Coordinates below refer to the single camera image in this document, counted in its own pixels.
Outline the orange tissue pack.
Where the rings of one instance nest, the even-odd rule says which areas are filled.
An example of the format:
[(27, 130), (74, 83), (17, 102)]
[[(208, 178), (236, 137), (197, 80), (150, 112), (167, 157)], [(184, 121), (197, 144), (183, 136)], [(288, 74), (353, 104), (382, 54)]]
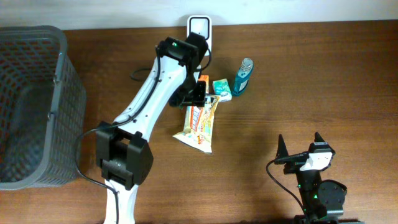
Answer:
[(209, 87), (209, 76), (208, 75), (200, 75), (200, 78), (198, 79), (199, 82), (205, 82), (205, 93), (209, 94), (210, 93), (210, 87)]

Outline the green tissue pack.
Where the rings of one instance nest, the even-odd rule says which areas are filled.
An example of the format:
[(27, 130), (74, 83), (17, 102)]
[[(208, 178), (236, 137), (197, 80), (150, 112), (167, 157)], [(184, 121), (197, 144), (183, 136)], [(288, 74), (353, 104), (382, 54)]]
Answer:
[(213, 89), (215, 95), (220, 97), (220, 102), (231, 101), (232, 94), (226, 78), (213, 81)]

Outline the yellow snack bag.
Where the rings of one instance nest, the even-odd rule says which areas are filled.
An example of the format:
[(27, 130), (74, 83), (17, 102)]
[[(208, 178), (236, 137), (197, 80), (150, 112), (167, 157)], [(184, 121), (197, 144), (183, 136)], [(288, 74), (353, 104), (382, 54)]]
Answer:
[(204, 107), (187, 106), (183, 131), (173, 137), (205, 154), (211, 154), (213, 122), (219, 99), (218, 95), (206, 95)]

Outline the teal mouthwash bottle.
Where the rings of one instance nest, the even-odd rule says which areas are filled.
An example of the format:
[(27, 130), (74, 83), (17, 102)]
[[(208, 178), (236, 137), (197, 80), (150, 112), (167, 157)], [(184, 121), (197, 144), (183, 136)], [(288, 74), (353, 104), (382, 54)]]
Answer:
[(252, 61), (252, 59), (244, 58), (234, 79), (234, 85), (232, 90), (233, 96), (239, 96), (245, 91), (253, 70), (254, 62)]

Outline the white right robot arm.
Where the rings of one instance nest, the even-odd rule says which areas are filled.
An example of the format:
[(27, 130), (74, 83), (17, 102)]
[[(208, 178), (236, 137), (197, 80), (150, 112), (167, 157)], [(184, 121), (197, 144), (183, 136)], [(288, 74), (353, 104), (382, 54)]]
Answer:
[(335, 180), (323, 180), (321, 172), (331, 166), (335, 150), (320, 136), (307, 151), (289, 154), (284, 139), (278, 137), (274, 164), (284, 166), (284, 174), (294, 174), (301, 199), (298, 201), (303, 215), (294, 216), (292, 223), (360, 223), (355, 219), (342, 219), (347, 187)]

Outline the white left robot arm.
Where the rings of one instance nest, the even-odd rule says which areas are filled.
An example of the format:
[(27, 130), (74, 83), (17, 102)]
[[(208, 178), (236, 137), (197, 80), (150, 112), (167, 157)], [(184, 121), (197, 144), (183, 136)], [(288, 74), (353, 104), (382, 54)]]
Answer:
[(149, 147), (154, 125), (166, 105), (204, 106), (200, 64), (208, 51), (204, 36), (194, 32), (185, 40), (161, 41), (150, 73), (128, 107), (112, 123), (100, 122), (96, 165), (107, 189), (105, 223), (135, 222), (137, 190), (154, 161)]

